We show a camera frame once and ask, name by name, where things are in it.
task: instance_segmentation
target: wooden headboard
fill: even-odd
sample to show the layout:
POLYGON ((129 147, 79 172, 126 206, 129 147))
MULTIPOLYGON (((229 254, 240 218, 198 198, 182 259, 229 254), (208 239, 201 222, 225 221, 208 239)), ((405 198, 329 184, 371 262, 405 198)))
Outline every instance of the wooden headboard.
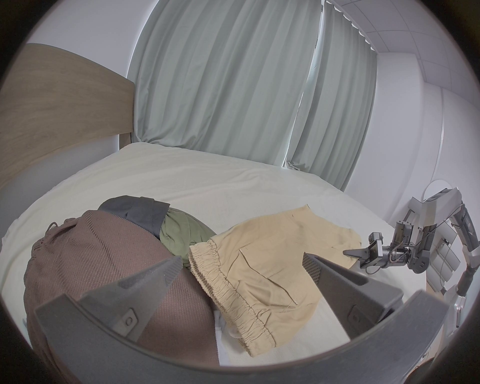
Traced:
POLYGON ((0 88, 0 188, 40 159, 133 130, 134 84, 63 49, 26 44, 0 88))

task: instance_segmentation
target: curtain fold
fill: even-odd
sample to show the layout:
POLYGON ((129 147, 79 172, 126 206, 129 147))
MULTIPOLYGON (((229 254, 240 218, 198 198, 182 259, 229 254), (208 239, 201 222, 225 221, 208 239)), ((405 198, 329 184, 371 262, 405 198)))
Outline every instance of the curtain fold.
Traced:
POLYGON ((344 189, 365 135, 376 53, 344 15, 324 4, 320 39, 291 133, 286 164, 344 189))
POLYGON ((282 165, 319 0, 170 0, 146 44, 134 141, 282 165))

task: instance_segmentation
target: white round object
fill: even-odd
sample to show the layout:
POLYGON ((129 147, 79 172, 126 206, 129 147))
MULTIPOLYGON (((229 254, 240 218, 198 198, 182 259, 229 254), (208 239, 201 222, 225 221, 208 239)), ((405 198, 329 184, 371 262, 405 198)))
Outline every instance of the white round object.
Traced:
POLYGON ((432 181, 425 192, 423 193, 423 201, 427 200, 428 198, 436 195, 438 192, 443 191, 445 188, 452 189, 452 186, 446 182, 445 180, 435 180, 432 181))

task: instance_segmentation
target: green garment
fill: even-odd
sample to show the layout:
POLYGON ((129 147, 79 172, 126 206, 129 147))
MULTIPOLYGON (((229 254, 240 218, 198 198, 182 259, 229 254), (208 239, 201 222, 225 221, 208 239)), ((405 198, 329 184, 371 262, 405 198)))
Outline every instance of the green garment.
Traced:
POLYGON ((188 248, 216 235, 204 223, 179 209, 169 208, 160 229, 160 241, 174 255, 181 256, 183 266, 190 267, 188 248))

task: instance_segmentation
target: bed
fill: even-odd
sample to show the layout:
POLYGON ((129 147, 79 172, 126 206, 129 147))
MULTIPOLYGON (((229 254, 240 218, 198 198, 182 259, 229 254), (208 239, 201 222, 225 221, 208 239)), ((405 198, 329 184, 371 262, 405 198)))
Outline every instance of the bed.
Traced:
MULTIPOLYGON (((39 198, 12 223, 2 239, 1 294, 27 340, 23 276, 33 243, 44 235, 50 223, 79 217, 88 209, 97 209, 106 199, 124 194, 168 202, 216 233, 255 216, 305 204, 318 216, 354 229, 363 246, 368 244, 372 231, 381 231, 386 239, 394 231, 370 210, 313 174, 158 144, 129 144, 39 198)), ((426 288, 425 274, 416 275, 406 266, 381 270, 373 277, 401 288, 404 300, 426 288)), ((237 366, 297 360, 348 341, 324 299, 292 341, 259 357, 249 357, 227 330, 222 334, 229 364, 237 366)))

